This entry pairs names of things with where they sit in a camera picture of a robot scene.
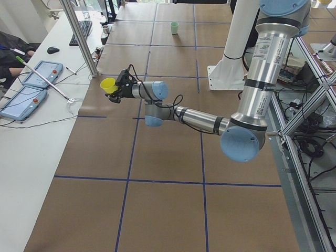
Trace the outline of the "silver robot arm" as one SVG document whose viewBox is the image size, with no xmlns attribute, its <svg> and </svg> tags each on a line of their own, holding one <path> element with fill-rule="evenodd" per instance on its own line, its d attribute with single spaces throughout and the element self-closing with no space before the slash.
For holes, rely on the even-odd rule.
<svg viewBox="0 0 336 252">
<path fill-rule="evenodd" d="M 223 153 L 231 160 L 254 159 L 265 143 L 265 114 L 275 90 L 282 62 L 292 38 L 308 31 L 309 1 L 260 1 L 259 14 L 250 22 L 258 33 L 256 47 L 243 87 L 238 110 L 229 119 L 179 106 L 164 104 L 168 87 L 162 81 L 142 81 L 129 66 L 117 79 L 107 78 L 100 87 L 106 97 L 145 101 L 145 124 L 159 127 L 165 120 L 178 121 L 194 130 L 219 135 Z"/>
</svg>

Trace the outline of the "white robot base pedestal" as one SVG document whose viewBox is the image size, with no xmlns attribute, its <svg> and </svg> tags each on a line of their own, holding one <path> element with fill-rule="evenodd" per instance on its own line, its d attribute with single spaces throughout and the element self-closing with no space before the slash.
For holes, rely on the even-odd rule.
<svg viewBox="0 0 336 252">
<path fill-rule="evenodd" d="M 223 57 L 217 65 L 207 67 L 211 90 L 243 89 L 242 59 L 258 10 L 259 1 L 236 1 Z"/>
</svg>

